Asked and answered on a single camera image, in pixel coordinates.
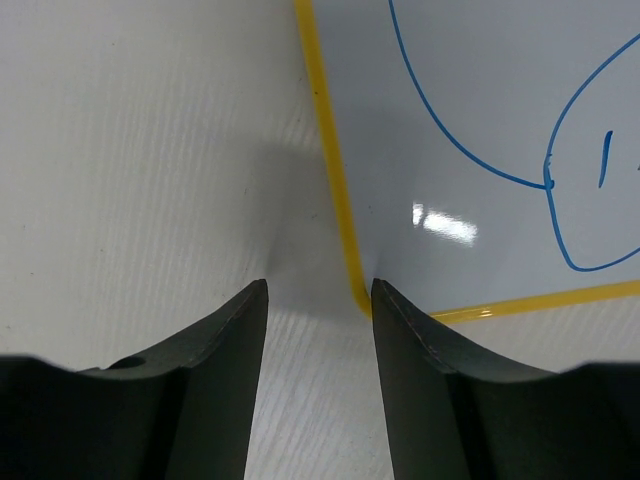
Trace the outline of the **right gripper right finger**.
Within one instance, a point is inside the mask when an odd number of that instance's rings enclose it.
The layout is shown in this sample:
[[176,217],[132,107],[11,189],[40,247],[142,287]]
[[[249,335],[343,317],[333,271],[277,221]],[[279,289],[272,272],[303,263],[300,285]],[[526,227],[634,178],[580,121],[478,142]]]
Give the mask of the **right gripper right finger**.
[[473,342],[386,281],[371,301],[396,478],[638,477],[636,363],[553,373]]

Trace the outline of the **yellow-framed small whiteboard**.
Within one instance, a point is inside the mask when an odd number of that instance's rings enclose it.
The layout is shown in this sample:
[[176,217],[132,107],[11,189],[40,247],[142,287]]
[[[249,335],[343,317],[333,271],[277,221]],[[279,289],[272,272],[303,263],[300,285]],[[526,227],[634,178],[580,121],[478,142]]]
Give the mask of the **yellow-framed small whiteboard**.
[[639,292],[635,1],[294,5],[350,289],[445,322]]

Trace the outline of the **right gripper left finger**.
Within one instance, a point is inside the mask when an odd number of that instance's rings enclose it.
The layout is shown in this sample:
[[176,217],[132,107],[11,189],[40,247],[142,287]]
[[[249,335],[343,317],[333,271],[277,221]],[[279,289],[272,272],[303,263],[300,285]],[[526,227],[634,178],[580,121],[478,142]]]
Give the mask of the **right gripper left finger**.
[[240,479],[268,316],[265,280],[111,366],[1,359],[5,479]]

